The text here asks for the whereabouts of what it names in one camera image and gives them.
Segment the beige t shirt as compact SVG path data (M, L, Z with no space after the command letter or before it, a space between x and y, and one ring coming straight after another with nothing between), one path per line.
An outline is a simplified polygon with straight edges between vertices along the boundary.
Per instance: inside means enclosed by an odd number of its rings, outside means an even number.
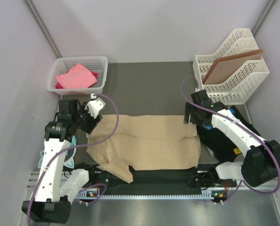
M182 115L104 115L88 138L98 168L130 183L134 170L186 170L201 153L196 126Z

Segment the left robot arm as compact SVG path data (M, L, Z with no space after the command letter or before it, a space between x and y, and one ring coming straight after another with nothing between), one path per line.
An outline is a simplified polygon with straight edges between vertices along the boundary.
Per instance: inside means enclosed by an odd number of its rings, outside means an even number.
M22 204L22 212L31 222L65 224L71 213L72 202L83 186L92 186L96 176L88 169L73 169L64 184L61 177L66 153L78 130L90 134L101 121L100 111L105 102L92 98L81 104L79 100L60 100L53 121L45 126L44 152L37 184L30 200Z

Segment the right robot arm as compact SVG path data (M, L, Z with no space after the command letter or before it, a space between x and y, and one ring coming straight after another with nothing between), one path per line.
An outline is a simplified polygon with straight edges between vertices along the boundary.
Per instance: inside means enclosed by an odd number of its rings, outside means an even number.
M209 174L209 181L220 186L226 179L243 180L258 187L273 179L280 182L280 145L267 141L245 126L221 102L212 102L205 90L192 93L190 122L205 129L217 129L231 140L244 156L243 162L226 161Z

